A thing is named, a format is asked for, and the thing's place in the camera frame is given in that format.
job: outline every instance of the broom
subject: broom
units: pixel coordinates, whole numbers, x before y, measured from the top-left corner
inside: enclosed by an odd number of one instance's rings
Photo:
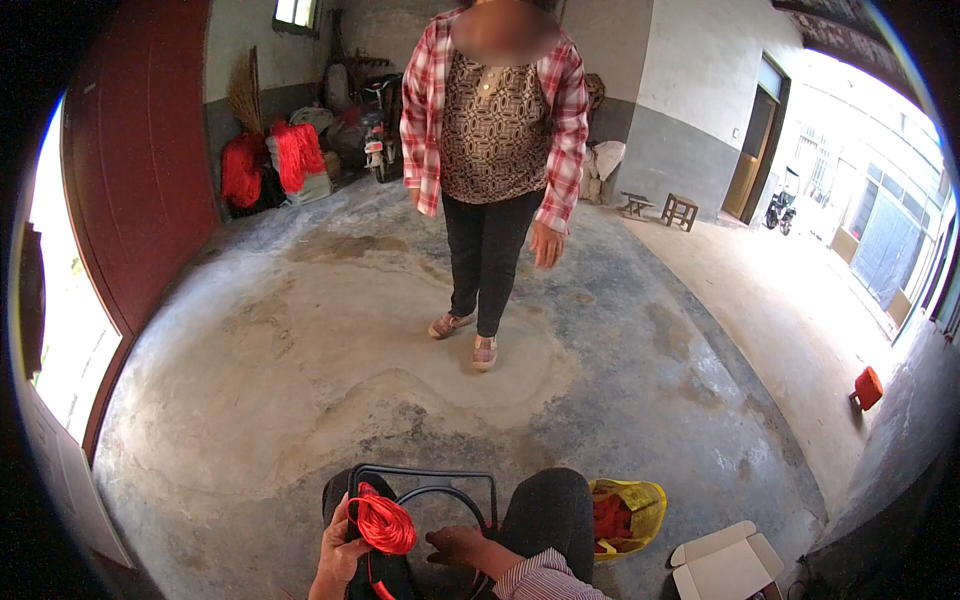
[[[256,46],[244,56],[237,57],[230,72],[227,98],[233,114],[251,133],[264,133],[260,113],[260,82],[257,72]]]

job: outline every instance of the electric scooter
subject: electric scooter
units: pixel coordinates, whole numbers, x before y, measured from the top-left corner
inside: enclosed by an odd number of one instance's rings
[[[767,215],[764,225],[768,229],[780,227],[780,233],[787,235],[790,233],[790,225],[793,218],[797,216],[797,209],[792,206],[793,201],[797,199],[797,188],[800,184],[800,175],[791,169],[786,168],[786,177],[783,178],[783,188],[779,194],[774,196],[770,205],[767,207]]]
[[[402,73],[391,73],[370,80],[363,88],[361,98],[375,95],[376,100],[370,101],[367,106],[372,109],[360,115],[360,124],[364,128],[364,152],[367,154],[367,169],[373,171],[376,180],[380,183],[387,181],[387,172],[390,165],[396,162],[396,141],[394,135],[395,119],[394,108],[399,107],[399,84],[403,80]],[[391,90],[390,105],[384,109],[384,96]]]

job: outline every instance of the red door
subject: red door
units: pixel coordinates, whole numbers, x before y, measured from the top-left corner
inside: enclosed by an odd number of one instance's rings
[[[219,225],[204,151],[208,8],[201,0],[124,2],[64,101],[70,216],[87,272],[124,340],[87,427],[91,455],[133,338]]]

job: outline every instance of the small bench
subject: small bench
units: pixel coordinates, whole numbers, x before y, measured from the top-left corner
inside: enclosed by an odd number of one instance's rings
[[[697,218],[698,210],[700,210],[700,206],[690,199],[676,194],[667,194],[666,204],[660,218],[666,219],[667,227],[673,225],[674,219],[680,219],[680,227],[686,226],[686,231],[690,231],[693,229],[693,221]]]
[[[620,192],[627,197],[627,205],[620,206],[619,210],[622,216],[634,219],[635,221],[646,221],[643,218],[643,211],[647,208],[650,208],[654,204],[647,200],[646,196],[638,196],[637,194],[631,194],[630,192]]]

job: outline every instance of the pink sneaker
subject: pink sneaker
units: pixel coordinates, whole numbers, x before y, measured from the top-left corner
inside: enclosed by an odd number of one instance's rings
[[[446,313],[431,323],[430,326],[427,327],[426,332],[435,340],[445,340],[456,333],[460,327],[469,325],[476,320],[477,317],[475,314],[466,315],[465,317],[454,317],[452,314]]]
[[[487,372],[496,364],[496,337],[477,336],[473,343],[473,369]]]

